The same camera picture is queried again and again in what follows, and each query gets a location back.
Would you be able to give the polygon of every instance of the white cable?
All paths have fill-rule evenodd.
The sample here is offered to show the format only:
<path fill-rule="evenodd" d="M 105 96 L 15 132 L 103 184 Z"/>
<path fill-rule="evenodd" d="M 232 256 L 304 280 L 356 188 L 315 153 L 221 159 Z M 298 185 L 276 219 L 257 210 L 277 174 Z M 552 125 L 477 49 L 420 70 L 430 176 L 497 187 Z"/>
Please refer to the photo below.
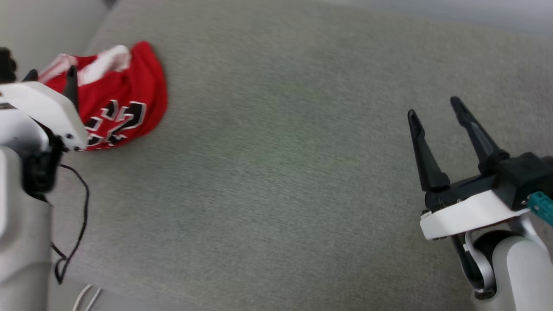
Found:
<path fill-rule="evenodd" d="M 92 285 L 88 284 L 79 294 L 77 297 L 77 301 L 75 301 L 75 304 L 73 305 L 73 311 L 77 311 L 77 308 L 79 307 L 79 304 L 81 303 L 82 297 L 86 294 L 86 292 L 92 287 Z"/>
<path fill-rule="evenodd" d="M 92 300 L 88 303 L 88 306 L 86 307 L 85 311 L 90 311 L 90 308 L 92 308 L 92 305 L 94 304 L 94 301 L 96 300 L 96 298 L 98 297 L 98 295 L 100 294 L 101 291 L 102 291 L 101 288 L 96 290 L 96 293 L 94 293 L 94 296 L 92 297 Z"/>

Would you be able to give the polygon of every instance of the black cable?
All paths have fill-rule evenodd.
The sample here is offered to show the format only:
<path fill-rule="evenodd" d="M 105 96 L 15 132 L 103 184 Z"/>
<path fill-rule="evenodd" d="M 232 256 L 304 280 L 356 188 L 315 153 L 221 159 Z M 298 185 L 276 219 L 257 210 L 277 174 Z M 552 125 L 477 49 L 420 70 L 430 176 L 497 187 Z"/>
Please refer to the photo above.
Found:
<path fill-rule="evenodd" d="M 58 282 L 58 284 L 61 284 L 64 281 L 65 272 L 67 271 L 67 266 L 69 265 L 69 262 L 73 258 L 73 255 L 75 255 L 75 252 L 79 248 L 82 237 L 85 234 L 86 225 L 88 223 L 88 199 L 90 198 L 90 189 L 88 188 L 88 185 L 83 180 L 81 175 L 79 175 L 79 173 L 72 167 L 69 167 L 64 164 L 60 164 L 60 166 L 72 171 L 73 173 L 75 173 L 75 175 L 77 175 L 78 179 L 85 186 L 86 196 L 85 196 L 85 206 L 83 208 L 83 221 L 82 221 L 81 231 L 79 232 L 79 238 L 77 239 L 77 243 L 75 243 L 75 247 L 73 247 L 73 250 L 71 251 L 69 256 L 65 256 L 65 254 L 62 251 L 60 251 L 60 249 L 52 242 L 52 248 L 61 257 L 60 259 L 58 259 L 58 261 L 56 262 L 56 265 L 54 266 L 54 276 L 56 277 L 56 281 Z M 61 268 L 61 272 L 60 272 L 60 264 L 63 262 L 65 262 L 65 264 L 63 265 L 63 268 Z"/>

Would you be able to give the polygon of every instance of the teal connector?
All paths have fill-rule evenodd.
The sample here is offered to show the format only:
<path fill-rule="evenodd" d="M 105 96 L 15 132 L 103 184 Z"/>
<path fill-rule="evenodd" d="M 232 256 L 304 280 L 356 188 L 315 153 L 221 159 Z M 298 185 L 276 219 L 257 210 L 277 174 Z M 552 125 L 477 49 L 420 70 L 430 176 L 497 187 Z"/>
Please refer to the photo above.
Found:
<path fill-rule="evenodd" d="M 553 227 L 553 200 L 545 193 L 541 191 L 532 193 L 526 205 L 534 214 Z"/>

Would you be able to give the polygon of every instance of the textured gray fabric surface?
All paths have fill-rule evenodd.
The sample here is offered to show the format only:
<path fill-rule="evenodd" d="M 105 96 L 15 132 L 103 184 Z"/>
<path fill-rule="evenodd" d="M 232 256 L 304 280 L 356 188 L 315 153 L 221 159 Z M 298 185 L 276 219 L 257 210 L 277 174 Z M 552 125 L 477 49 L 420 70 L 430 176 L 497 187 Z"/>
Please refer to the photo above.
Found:
<path fill-rule="evenodd" d="M 451 243 L 419 228 L 408 109 L 452 180 L 477 173 L 452 95 L 513 155 L 553 153 L 549 39 L 323 3 L 127 0 L 90 52 L 143 39 L 168 81 L 161 124 L 64 159 L 92 191 L 69 275 L 126 295 L 191 310 L 467 310 Z M 62 170 L 51 200 L 65 251 L 83 195 Z"/>

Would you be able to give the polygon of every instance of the robotic arm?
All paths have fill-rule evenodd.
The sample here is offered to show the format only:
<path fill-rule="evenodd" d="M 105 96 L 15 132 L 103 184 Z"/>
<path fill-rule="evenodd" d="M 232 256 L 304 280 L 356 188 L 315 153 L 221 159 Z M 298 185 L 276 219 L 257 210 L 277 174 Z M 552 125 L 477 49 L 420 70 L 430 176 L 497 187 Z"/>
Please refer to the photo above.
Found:
<path fill-rule="evenodd" d="M 422 190 L 426 192 L 420 226 L 427 240 L 449 237 L 473 288 L 478 311 L 553 309 L 553 265 L 528 212 L 552 224 L 553 167 L 533 153 L 519 157 L 496 145 L 465 104 L 451 105 L 478 155 L 480 175 L 450 183 L 425 141 L 414 110 L 409 127 Z M 473 232 L 506 223 L 473 240 Z"/>
<path fill-rule="evenodd" d="M 1 310 L 47 308 L 51 206 L 44 195 L 54 186 L 63 152 L 87 142 L 75 68 L 63 95 L 33 80 L 36 71 L 24 82 L 0 84 L 0 103 L 9 103 L 0 104 Z"/>

